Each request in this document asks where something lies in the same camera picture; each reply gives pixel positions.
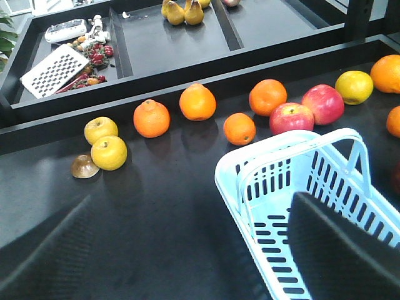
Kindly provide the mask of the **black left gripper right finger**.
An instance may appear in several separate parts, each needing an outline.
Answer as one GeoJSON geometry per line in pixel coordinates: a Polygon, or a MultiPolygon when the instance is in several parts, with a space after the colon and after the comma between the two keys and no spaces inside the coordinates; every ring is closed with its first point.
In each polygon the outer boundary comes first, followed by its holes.
{"type": "Polygon", "coordinates": [[[294,194],[287,233],[312,299],[399,299],[399,250],[312,195],[294,194]]]}

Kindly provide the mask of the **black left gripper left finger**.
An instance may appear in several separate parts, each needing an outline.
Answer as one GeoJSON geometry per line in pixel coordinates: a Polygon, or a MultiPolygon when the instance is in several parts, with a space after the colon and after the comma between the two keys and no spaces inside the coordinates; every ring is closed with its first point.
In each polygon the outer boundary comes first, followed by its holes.
{"type": "Polygon", "coordinates": [[[1,282],[2,299],[187,299],[187,199],[84,198],[1,282]]]}

